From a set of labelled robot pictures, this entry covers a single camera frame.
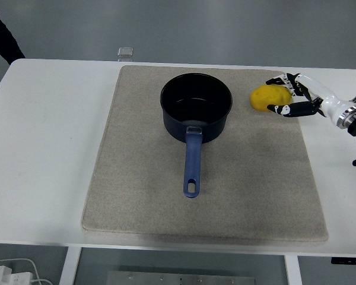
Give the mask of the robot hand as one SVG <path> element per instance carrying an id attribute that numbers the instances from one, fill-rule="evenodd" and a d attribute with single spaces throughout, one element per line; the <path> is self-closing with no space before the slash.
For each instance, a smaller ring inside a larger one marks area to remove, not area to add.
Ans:
<path id="1" fill-rule="evenodd" d="M 356 120 L 356 103 L 337 98 L 333 91 L 303 74 L 283 74 L 266 82 L 267 85 L 285 87 L 292 96 L 303 96 L 305 102 L 285 105 L 269 104 L 268 110 L 285 117 L 302 117 L 320 114 L 340 129 Z"/>

